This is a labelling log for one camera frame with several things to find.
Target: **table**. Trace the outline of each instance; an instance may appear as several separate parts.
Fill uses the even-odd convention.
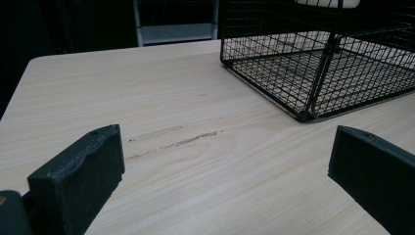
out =
[[[0,189],[119,123],[126,173],[87,234],[388,234],[327,176],[338,125],[415,153],[415,94],[301,124],[219,61],[220,41],[42,57],[0,122]]]

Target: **black wire cage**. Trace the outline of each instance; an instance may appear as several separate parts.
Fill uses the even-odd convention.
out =
[[[298,121],[332,118],[415,90],[415,1],[223,6],[221,62]]]

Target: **white object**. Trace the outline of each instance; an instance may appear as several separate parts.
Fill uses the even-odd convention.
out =
[[[339,0],[295,0],[297,3],[314,6],[338,8]],[[355,8],[359,5],[360,0],[343,0],[343,8]]]

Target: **wire mesh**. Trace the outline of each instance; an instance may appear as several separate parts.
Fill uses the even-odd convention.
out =
[[[346,11],[292,0],[228,1],[221,61],[300,121],[413,91],[415,29],[408,16],[415,8],[360,4]],[[377,21],[380,9],[392,9],[387,21]]]

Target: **scratch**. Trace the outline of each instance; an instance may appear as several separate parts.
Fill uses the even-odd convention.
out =
[[[166,128],[166,129],[157,130],[157,131],[154,131],[154,132],[151,132],[151,133],[148,133],[148,134],[143,134],[143,135],[140,135],[140,139],[146,140],[146,139],[158,137],[158,136],[166,134],[170,131],[179,130],[179,129],[183,129],[183,126],[173,126],[171,128]]]
[[[193,138],[190,138],[190,139],[186,139],[186,140],[182,140],[180,142],[177,142],[177,143],[174,143],[174,144],[171,144],[171,145],[161,146],[160,149],[165,150],[165,149],[169,149],[171,147],[178,147],[178,146],[185,145],[185,144],[188,144],[190,142],[193,142],[195,140],[198,140],[200,138],[204,138],[204,137],[208,137],[208,136],[213,136],[213,135],[217,135],[217,131],[210,132],[210,133],[204,133],[204,134],[198,135],[196,137],[193,137]]]
[[[153,150],[149,150],[147,152],[141,153],[141,154],[134,154],[134,155],[132,155],[130,157],[127,157],[125,159],[126,160],[137,159],[137,158],[143,157],[143,156],[148,155],[148,154],[154,154],[156,152],[157,152],[157,150],[153,149]]]

